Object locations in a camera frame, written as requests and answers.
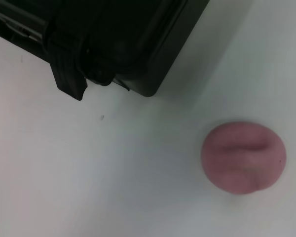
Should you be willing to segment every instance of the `pink object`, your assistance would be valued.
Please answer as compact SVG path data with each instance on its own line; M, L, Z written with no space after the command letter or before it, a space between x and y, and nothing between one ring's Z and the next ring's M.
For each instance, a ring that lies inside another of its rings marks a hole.
M231 122L212 130L202 148L209 180L233 194L249 194L272 186L286 164L281 138L251 122Z

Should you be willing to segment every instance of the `white surface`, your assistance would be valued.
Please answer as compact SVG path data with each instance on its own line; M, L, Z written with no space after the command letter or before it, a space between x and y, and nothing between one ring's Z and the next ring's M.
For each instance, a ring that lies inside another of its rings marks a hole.
M233 196L200 169L233 119L283 138L269 190ZM296 237L296 0L211 0L153 98L90 83L80 103L0 39L0 237L199 236Z

